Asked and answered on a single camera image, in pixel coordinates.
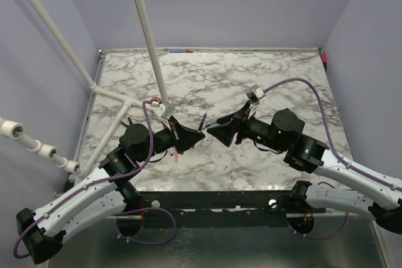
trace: white fitting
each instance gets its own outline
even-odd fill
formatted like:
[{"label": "white fitting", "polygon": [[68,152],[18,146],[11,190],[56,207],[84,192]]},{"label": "white fitting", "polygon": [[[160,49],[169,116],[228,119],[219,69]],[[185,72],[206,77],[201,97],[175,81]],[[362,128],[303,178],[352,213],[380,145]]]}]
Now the white fitting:
[{"label": "white fitting", "polygon": [[0,133],[16,140],[24,133],[24,126],[19,122],[7,121],[0,117]]},{"label": "white fitting", "polygon": [[156,52],[155,41],[153,39],[151,24],[149,23],[148,14],[145,8],[144,0],[134,0],[137,12],[139,16],[139,20],[141,22],[141,26],[143,27],[146,46],[148,47],[149,57],[151,58],[151,63],[153,67],[153,71],[155,74],[156,82],[158,83],[159,91],[162,96],[162,100],[168,101],[168,95],[166,93],[165,83],[163,81],[163,75],[161,71],[161,66],[159,64],[158,54]]},{"label": "white fitting", "polygon": [[63,168],[65,171],[69,173],[76,174],[77,176],[81,176],[83,174],[82,170],[80,169],[80,165],[76,161],[68,160],[65,157],[61,157],[56,155],[52,161],[57,164],[59,168]]},{"label": "white fitting", "polygon": [[100,140],[99,144],[95,148],[95,150],[92,152],[90,158],[88,159],[87,163],[85,164],[84,167],[82,167],[82,175],[80,177],[77,177],[76,183],[81,182],[91,171],[92,171],[92,166],[95,164],[96,159],[101,155],[103,149],[105,148],[107,142],[113,135],[113,133],[116,131],[117,127],[119,126],[121,120],[123,117],[126,115],[128,109],[130,108],[130,105],[127,103],[124,103],[123,106],[121,107],[119,113],[117,113],[117,116],[114,118],[111,126],[108,128],[106,131],[105,135],[102,137]]},{"label": "white fitting", "polygon": [[36,12],[39,14],[40,18],[42,18],[43,22],[47,25],[49,30],[52,32],[53,36],[56,38],[56,40],[59,42],[61,47],[64,49],[68,57],[71,59],[71,61],[74,63],[75,67],[77,67],[77,70],[81,73],[85,81],[87,81],[88,86],[90,88],[95,87],[96,84],[93,81],[93,79],[90,77],[88,74],[87,70],[81,63],[80,59],[78,56],[75,54],[67,40],[64,38],[62,35],[62,32],[58,29],[57,25],[53,22],[52,18],[46,11],[46,9],[43,7],[42,3],[40,0],[29,0],[32,6],[35,8]]},{"label": "white fitting", "polygon": [[[129,97],[128,95],[123,95],[123,94],[118,94],[116,92],[108,91],[99,86],[96,86],[92,91],[94,91],[95,93],[100,94],[100,95],[105,95],[107,97],[111,97],[113,99],[120,100],[121,102],[129,104],[129,105],[135,105],[138,107],[143,106],[143,103],[140,100]],[[152,108],[152,107],[147,107],[147,109],[149,111],[155,111],[155,108]]]},{"label": "white fitting", "polygon": [[55,147],[49,144],[43,144],[40,141],[36,141],[38,146],[34,149],[29,149],[31,152],[39,155],[42,158],[53,159],[57,155],[57,150]]}]

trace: small white object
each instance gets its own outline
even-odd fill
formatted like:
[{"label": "small white object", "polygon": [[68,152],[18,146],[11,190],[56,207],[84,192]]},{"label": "small white object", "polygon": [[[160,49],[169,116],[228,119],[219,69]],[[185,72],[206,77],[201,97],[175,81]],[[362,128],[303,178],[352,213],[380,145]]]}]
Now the small white object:
[{"label": "small white object", "polygon": [[153,200],[151,206],[153,208],[159,208],[161,206],[161,203],[158,200]]},{"label": "small white object", "polygon": [[246,95],[254,105],[260,105],[263,102],[261,100],[266,96],[264,90],[258,85],[251,86],[249,90],[246,91]]},{"label": "small white object", "polygon": [[152,108],[157,108],[158,105],[159,105],[159,102],[153,100],[150,106]]},{"label": "small white object", "polygon": [[155,109],[155,114],[160,119],[168,120],[171,117],[171,115],[173,114],[174,110],[175,110],[175,106],[173,106],[171,103],[162,102]]},{"label": "small white object", "polygon": [[271,208],[276,208],[276,207],[278,206],[278,205],[276,204],[276,200],[275,200],[275,199],[269,199],[268,205],[269,205]]}]

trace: metal floor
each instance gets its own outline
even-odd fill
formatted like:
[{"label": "metal floor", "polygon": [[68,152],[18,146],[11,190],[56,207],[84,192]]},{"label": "metal floor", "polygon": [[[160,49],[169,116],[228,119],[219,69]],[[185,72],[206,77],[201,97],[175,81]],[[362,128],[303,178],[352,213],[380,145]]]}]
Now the metal floor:
[{"label": "metal floor", "polygon": [[[316,217],[312,235],[339,229],[343,216]],[[149,246],[117,239],[106,219],[76,235],[51,260],[51,268],[380,268],[386,267],[372,222],[351,216],[330,240],[296,237],[289,228],[182,228],[168,244]],[[143,240],[161,240],[170,230],[142,230]]]}]

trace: marble surface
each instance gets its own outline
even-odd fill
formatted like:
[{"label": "marble surface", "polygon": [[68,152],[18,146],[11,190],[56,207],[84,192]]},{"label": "marble surface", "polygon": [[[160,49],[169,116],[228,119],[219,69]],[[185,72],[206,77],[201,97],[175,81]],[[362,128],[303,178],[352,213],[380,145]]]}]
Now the marble surface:
[{"label": "marble surface", "polygon": [[[162,53],[160,63],[170,102],[176,106],[174,116],[181,124],[192,128],[198,127],[204,113],[208,114],[208,122],[241,108],[247,100],[245,91],[254,84],[266,88],[289,77],[305,78],[322,96],[338,152],[351,158],[344,128],[316,53]],[[108,54],[100,86],[139,100],[159,96],[149,56],[144,53]],[[96,97],[81,165],[88,160],[120,108],[118,101],[101,95]],[[284,108],[291,109],[305,121],[303,133],[327,142],[317,100],[304,83],[284,84],[269,92],[256,117],[270,123],[273,114]],[[139,107],[129,109],[127,116],[144,123]],[[162,129],[160,122],[152,116],[151,120],[154,132]],[[119,126],[99,161],[118,145],[124,130]],[[283,162],[284,153],[260,152],[251,141],[227,148],[206,135],[194,149],[181,155],[178,163],[168,154],[161,162],[149,164],[131,182],[142,191],[285,190],[297,180],[316,183],[322,179],[289,168]]]}]

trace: red marker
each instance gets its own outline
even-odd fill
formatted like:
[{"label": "red marker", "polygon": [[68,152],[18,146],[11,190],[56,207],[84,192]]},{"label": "red marker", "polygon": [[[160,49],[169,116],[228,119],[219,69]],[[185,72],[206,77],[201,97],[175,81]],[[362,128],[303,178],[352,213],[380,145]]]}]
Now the red marker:
[{"label": "red marker", "polygon": [[321,61],[322,64],[324,65],[325,71],[327,71],[327,55],[325,53],[321,54]]}]

